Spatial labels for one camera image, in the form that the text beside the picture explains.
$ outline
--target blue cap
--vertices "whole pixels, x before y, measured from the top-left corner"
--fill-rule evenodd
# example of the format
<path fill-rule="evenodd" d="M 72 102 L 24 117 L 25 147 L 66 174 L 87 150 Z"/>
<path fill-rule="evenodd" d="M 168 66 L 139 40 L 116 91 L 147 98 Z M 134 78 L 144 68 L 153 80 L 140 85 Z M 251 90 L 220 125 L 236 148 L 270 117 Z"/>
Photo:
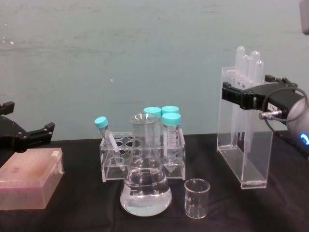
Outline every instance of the blue cap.
<path fill-rule="evenodd" d="M 178 126 L 182 123 L 182 117 L 178 113 L 166 113 L 162 116 L 162 123 L 167 126 Z"/>
<path fill-rule="evenodd" d="M 98 117 L 96 120 L 95 120 L 95 125 L 97 128 L 104 128 L 108 125 L 108 121 L 107 121 L 107 118 L 106 117 Z"/>
<path fill-rule="evenodd" d="M 162 117 L 162 113 L 161 113 L 161 108 L 159 107 L 147 107 L 144 109 L 144 113 L 151 113 L 151 114 L 154 114 L 154 115 L 157 115 L 158 118 L 161 118 Z"/>
<path fill-rule="evenodd" d="M 178 113 L 179 114 L 179 108 L 173 105 L 164 106 L 162 107 L 162 115 L 166 113 Z"/>

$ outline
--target black tablecloth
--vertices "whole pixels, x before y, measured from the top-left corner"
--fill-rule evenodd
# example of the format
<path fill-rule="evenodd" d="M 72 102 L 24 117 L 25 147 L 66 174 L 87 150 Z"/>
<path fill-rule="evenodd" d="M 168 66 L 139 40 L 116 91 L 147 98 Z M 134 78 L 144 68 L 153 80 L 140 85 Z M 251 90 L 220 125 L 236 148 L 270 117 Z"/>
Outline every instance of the black tablecloth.
<path fill-rule="evenodd" d="M 43 210 L 0 211 L 0 231 L 13 232 L 308 232 L 309 164 L 294 148 L 274 138 L 265 189 L 241 190 L 216 152 L 216 135 L 188 135 L 186 177 L 211 184 L 209 214 L 190 219 L 184 213 L 183 181 L 169 180 L 172 203 L 153 217 L 122 209 L 123 181 L 102 183 L 100 140 L 55 141 L 65 174 Z"/>

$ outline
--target clear acrylic box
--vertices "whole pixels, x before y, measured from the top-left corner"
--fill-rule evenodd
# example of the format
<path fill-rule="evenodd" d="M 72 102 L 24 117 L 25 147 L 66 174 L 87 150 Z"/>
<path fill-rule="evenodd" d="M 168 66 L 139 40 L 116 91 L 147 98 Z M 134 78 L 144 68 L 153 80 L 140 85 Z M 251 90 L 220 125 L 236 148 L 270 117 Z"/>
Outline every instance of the clear acrylic box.
<path fill-rule="evenodd" d="M 168 149 L 179 149 L 179 156 L 173 162 L 174 165 L 167 165 L 163 159 L 163 137 L 161 136 L 161 146 L 158 147 L 158 154 L 162 159 L 163 170 L 167 178 L 185 180 L 185 143 L 182 129 L 179 129 L 179 146 Z M 127 166 L 132 147 L 132 133 L 112 132 L 118 145 L 120 156 L 117 155 L 108 139 L 102 139 L 100 144 L 100 160 L 102 170 L 102 180 L 121 180 L 127 175 Z"/>
<path fill-rule="evenodd" d="M 221 86 L 223 82 L 241 89 L 254 86 L 237 80 L 234 67 L 222 68 Z M 220 98 L 217 151 L 243 189 L 265 188 L 267 185 L 273 133 L 265 121 L 259 119 L 259 113 L 257 110 L 242 110 L 239 105 Z"/>
<path fill-rule="evenodd" d="M 14 153 L 0 168 L 0 210 L 44 209 L 63 173 L 61 148 Z"/>

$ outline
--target glass beaker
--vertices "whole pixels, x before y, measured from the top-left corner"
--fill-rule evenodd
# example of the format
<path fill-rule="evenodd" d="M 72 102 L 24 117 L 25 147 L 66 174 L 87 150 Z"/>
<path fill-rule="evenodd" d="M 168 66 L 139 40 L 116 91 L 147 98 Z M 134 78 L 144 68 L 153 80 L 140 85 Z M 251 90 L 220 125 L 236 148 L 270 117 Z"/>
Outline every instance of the glass beaker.
<path fill-rule="evenodd" d="M 150 113 L 134 115 L 131 123 L 133 145 L 120 203 L 133 215 L 153 216 L 163 212 L 172 199 L 157 149 L 160 124 Z"/>
<path fill-rule="evenodd" d="M 211 185 L 203 179 L 190 179 L 184 183 L 185 214 L 194 219 L 204 218 L 208 211 L 208 196 Z"/>

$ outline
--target pink box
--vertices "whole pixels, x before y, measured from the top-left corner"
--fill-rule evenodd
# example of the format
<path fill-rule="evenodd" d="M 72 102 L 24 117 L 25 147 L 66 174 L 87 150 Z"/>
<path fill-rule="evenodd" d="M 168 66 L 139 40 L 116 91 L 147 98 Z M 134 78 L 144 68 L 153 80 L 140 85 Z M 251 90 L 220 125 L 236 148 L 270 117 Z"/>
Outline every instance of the pink box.
<path fill-rule="evenodd" d="M 61 148 L 14 153 L 0 168 L 0 210 L 44 209 L 63 174 Z"/>

